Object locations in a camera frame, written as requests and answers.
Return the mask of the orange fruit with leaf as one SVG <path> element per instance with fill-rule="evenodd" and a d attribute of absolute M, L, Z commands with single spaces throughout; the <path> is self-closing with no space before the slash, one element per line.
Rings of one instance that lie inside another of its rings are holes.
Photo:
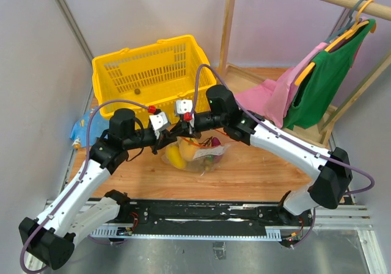
<path fill-rule="evenodd" d="M 195 153 L 199 150 L 199 143 L 194 138 L 181 138 L 179 143 L 179 152 L 181 157 L 190 162 L 193 160 Z"/>

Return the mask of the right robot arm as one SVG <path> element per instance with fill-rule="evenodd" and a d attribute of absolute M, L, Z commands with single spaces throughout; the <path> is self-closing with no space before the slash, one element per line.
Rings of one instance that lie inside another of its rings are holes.
<path fill-rule="evenodd" d="M 192 100 L 176 101 L 174 110 L 179 121 L 171 130 L 174 135 L 199 137 L 201 132 L 222 128 L 231 139 L 267 150 L 310 176 L 310 183 L 287 192 L 281 199 L 276 212 L 283 225 L 291 225 L 300 214 L 314 207 L 337 208 L 353 178 L 345 150 L 329 151 L 282 131 L 240 107 L 223 85 L 210 87 L 206 97 L 210 110 L 201 113 L 195 112 Z"/>

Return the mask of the clear zip top bag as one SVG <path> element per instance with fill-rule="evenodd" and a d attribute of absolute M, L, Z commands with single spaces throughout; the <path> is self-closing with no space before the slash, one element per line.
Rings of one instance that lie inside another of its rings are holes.
<path fill-rule="evenodd" d="M 185 138 L 185 137 L 177 137 L 177 141 L 176 142 L 174 142 L 174 143 L 171 143 L 171 144 L 169 144 L 168 146 L 172 146 L 172 145 L 176 145 L 176 146 L 178 146 L 179 147 L 179 143 L 180 143 L 180 140 L 181 140 L 181 138 Z M 182 169 L 183 171 L 190 171 L 190 172 L 194 172 L 194 173 L 200 173 L 201 175 L 204 175 L 205 173 L 202 173 L 201 171 L 200 171 L 200 164 L 199 164 L 199 158 L 200 157 L 202 157 L 205 153 L 203 153 L 203 152 L 201 152 L 200 151 L 200 149 L 201 149 L 201 145 L 200 145 L 200 143 L 201 142 L 199 142 L 198 141 L 198 143 L 199 143 L 199 150 L 195 153 L 195 155 L 194 155 L 194 158 L 193 158 L 193 160 L 192 161 L 190 161 L 190 162 L 187 162 L 187 164 L 186 164 L 186 168 L 185 169 Z M 233 144 L 233 142 L 227 142 L 227 143 L 222 143 L 224 146 L 225 146 L 225 149 L 224 149 L 224 154 L 227 152 L 227 150 L 231 147 L 231 145 Z M 171 165 L 170 164 L 170 162 L 167 160 L 167 158 L 166 158 L 166 148 L 165 148 L 165 150 L 164 150 L 164 153 L 163 153 L 163 156 L 162 156 L 162 160 L 166 163 L 166 164 L 168 164 L 168 165 Z"/>

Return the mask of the bunch of brown longans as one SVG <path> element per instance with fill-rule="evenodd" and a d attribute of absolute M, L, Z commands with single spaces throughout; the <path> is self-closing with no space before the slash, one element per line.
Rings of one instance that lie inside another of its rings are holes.
<path fill-rule="evenodd" d="M 202 173 L 207 173 L 213 170 L 214 166 L 221 161 L 224 155 L 225 146 L 223 144 L 219 146 L 211 146 L 212 138 L 213 137 L 209 137 L 200 143 L 202 146 L 200 151 L 205 153 L 199 158 L 200 171 Z"/>

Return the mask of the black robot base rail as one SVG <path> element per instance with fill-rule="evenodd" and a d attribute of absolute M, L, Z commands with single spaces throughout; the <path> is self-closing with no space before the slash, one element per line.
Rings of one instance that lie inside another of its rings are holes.
<path fill-rule="evenodd" d="M 277 203 L 142 200 L 107 193 L 120 202 L 117 217 L 91 234 L 122 243 L 128 239 L 277 241 L 286 247 L 313 224 L 310 210 L 290 217 Z"/>

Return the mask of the dark red fruit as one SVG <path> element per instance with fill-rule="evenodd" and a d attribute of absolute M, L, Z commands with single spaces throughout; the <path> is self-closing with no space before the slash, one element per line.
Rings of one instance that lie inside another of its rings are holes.
<path fill-rule="evenodd" d="M 217 137 L 213 137 L 211 139 L 211 146 L 219 146 L 219 145 L 221 145 L 220 140 Z"/>

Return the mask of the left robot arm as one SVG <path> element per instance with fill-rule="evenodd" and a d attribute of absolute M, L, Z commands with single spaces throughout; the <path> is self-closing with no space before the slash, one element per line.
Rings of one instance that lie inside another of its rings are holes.
<path fill-rule="evenodd" d="M 143 126 L 133 110 L 119 109 L 109 120 L 109 127 L 87 150 L 86 159 L 60 195 L 36 218 L 24 218 L 19 224 L 23 243 L 20 265 L 26 273 L 24 256 L 33 255 L 44 268 L 57 270 L 67 263 L 75 247 L 92 231 L 110 220 L 125 222 L 131 208 L 126 196 L 117 191 L 104 197 L 84 213 L 80 209 L 91 194 L 128 159 L 129 150 L 164 148 L 174 141 L 165 112 L 150 110 L 148 126 Z"/>

